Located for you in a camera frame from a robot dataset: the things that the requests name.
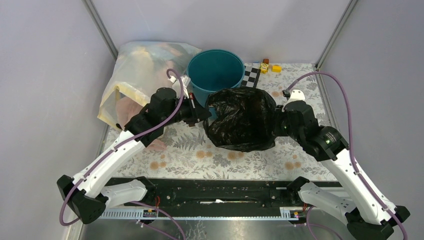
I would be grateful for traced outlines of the yellow toy cube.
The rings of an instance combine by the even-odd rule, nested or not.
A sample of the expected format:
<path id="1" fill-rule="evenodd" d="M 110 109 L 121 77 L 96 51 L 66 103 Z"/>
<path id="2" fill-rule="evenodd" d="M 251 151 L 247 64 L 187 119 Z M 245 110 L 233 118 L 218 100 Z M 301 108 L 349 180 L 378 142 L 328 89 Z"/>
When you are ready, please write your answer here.
<path id="1" fill-rule="evenodd" d="M 282 67 L 274 64 L 271 66 L 271 71 L 274 73 L 280 73 L 282 71 Z"/>

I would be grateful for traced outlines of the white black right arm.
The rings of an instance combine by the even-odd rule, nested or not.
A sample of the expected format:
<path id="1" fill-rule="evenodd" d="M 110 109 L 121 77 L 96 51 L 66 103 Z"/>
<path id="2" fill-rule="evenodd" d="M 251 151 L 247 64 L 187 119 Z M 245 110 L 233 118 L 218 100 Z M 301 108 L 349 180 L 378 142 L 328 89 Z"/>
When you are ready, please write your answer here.
<path id="1" fill-rule="evenodd" d="M 291 100 L 275 108 L 276 135 L 290 137 L 316 161 L 327 168 L 348 198 L 321 189 L 304 177 L 288 186 L 287 201 L 293 206 L 306 203 L 319 208 L 346 225 L 357 240 L 387 240 L 394 226 L 411 214 L 405 206 L 395 205 L 363 171 L 340 132 L 319 125 L 313 108 L 303 100 Z"/>

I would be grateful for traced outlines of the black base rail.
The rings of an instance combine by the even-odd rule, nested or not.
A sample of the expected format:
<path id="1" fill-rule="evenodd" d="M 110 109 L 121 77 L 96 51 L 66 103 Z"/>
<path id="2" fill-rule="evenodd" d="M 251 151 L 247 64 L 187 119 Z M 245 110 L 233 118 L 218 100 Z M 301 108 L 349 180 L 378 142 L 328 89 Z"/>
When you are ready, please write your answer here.
<path id="1" fill-rule="evenodd" d="M 221 210 L 230 213 L 251 212 L 255 209 L 294 207 L 302 210 L 303 203 L 290 186 L 290 181 L 169 179 L 139 177 L 147 193 L 140 202 L 169 210 Z"/>

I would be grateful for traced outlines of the black trash bag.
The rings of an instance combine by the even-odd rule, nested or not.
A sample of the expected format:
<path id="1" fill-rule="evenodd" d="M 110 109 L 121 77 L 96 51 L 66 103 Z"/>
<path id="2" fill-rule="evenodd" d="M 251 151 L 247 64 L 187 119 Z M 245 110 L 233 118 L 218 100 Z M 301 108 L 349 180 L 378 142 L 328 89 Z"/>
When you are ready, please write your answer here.
<path id="1" fill-rule="evenodd" d="M 277 104 L 265 90 L 225 88 L 210 94 L 206 106 L 214 109 L 216 117 L 205 120 L 203 128 L 216 147 L 247 153 L 276 145 Z"/>

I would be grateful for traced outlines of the teal plastic trash bin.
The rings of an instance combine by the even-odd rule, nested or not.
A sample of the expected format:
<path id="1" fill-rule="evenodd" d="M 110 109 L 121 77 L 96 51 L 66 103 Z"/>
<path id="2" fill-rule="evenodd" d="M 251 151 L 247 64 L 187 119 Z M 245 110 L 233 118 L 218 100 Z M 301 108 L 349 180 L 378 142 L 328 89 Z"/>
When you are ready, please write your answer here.
<path id="1" fill-rule="evenodd" d="M 196 54 L 190 60 L 186 75 L 190 78 L 196 100 L 204 107 L 209 95 L 241 85 L 245 64 L 230 51 L 210 49 Z"/>

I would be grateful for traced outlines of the yellow toy figure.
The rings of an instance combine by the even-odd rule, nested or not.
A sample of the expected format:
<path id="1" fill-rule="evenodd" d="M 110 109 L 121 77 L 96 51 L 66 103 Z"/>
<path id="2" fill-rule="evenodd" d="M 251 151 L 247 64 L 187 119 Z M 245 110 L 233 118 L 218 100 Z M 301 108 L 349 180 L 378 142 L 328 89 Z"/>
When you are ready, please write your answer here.
<path id="1" fill-rule="evenodd" d="M 260 70 L 261 74 L 266 74 L 269 70 L 269 64 L 265 63 L 265 62 L 261 62 L 259 70 Z"/>

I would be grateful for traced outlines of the black white checkerboard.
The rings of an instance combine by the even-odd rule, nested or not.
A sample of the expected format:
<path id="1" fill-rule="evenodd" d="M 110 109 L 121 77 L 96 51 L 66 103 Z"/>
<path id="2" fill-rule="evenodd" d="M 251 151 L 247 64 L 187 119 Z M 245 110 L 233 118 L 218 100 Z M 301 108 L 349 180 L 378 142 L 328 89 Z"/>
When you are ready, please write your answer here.
<path id="1" fill-rule="evenodd" d="M 261 70 L 254 66 L 245 66 L 244 77 L 241 81 L 240 87 L 256 88 L 261 75 Z"/>

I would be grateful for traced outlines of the floral tablecloth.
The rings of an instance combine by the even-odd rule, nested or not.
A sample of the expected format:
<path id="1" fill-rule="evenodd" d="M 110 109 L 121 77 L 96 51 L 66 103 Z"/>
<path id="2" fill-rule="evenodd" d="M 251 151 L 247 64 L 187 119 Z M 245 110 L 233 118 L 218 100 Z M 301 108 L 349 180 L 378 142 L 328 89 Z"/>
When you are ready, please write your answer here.
<path id="1" fill-rule="evenodd" d="M 286 102 L 282 90 L 315 67 L 312 63 L 277 64 L 282 71 L 260 74 L 256 87 L 268 92 L 279 105 Z M 330 126 L 317 76 L 302 79 L 295 88 L 304 92 L 319 124 Z M 336 181 L 289 137 L 276 138 L 275 147 L 268 150 L 239 152 L 215 147 L 201 123 L 188 127 L 181 122 L 166 127 L 156 144 L 130 158 L 113 176 L 281 181 L 302 176 L 310 181 Z"/>

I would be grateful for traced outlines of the large translucent yellow-trim bag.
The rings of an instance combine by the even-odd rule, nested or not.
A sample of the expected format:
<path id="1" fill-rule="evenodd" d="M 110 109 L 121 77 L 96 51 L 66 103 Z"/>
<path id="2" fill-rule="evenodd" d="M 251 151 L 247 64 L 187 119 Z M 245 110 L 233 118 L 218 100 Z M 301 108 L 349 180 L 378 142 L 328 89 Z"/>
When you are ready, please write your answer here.
<path id="1" fill-rule="evenodd" d="M 157 89 L 172 89 L 169 78 L 176 76 L 173 73 L 168 75 L 168 69 L 183 75 L 190 60 L 200 52 L 201 49 L 195 46 L 179 42 L 133 41 L 124 44 L 103 92 L 97 117 L 120 129 L 116 113 L 118 100 L 129 97 L 144 107 Z"/>

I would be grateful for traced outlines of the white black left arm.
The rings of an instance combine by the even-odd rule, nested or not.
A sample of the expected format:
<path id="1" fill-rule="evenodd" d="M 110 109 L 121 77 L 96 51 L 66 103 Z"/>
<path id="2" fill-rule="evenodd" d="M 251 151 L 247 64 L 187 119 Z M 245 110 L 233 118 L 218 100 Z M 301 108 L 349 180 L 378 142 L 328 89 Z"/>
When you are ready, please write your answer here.
<path id="1" fill-rule="evenodd" d="M 69 207 L 77 220 L 90 224 L 103 212 L 118 205 L 139 201 L 148 206 L 155 200 L 155 192 L 149 182 L 131 180 L 107 186 L 115 172 L 135 154 L 148 147 L 164 133 L 164 128 L 178 122 L 193 127 L 211 117 L 209 109 L 202 106 L 193 93 L 177 96 L 172 88 L 159 88 L 138 114 L 124 126 L 117 139 L 86 168 L 74 176 L 63 175 L 56 184 L 63 198 L 59 221 L 65 222 L 64 211 Z"/>

